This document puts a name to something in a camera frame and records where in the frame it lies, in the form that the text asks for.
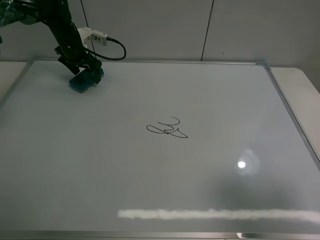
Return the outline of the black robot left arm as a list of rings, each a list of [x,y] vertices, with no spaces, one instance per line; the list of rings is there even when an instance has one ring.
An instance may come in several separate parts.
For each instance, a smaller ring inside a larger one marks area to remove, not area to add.
[[[88,74],[76,84],[98,84],[101,81],[102,62],[85,50],[80,33],[73,23],[69,4],[66,0],[2,0],[0,2],[0,26],[20,22],[24,25],[42,23],[54,36],[58,47],[55,52],[58,61],[74,75],[80,68]]]

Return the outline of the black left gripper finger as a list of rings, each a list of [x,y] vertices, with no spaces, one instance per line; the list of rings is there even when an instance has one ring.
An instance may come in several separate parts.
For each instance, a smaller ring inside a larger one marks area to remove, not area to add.
[[[98,84],[101,81],[102,62],[93,58],[86,67],[85,71],[88,74],[88,79],[91,84]]]
[[[67,67],[74,75],[80,73],[80,69],[76,64],[67,62],[63,57],[59,57],[58,61]]]

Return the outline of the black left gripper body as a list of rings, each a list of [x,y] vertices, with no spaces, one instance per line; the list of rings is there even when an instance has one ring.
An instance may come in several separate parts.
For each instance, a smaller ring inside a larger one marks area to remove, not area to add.
[[[54,50],[64,64],[81,68],[97,67],[97,59],[85,46],[57,46]]]

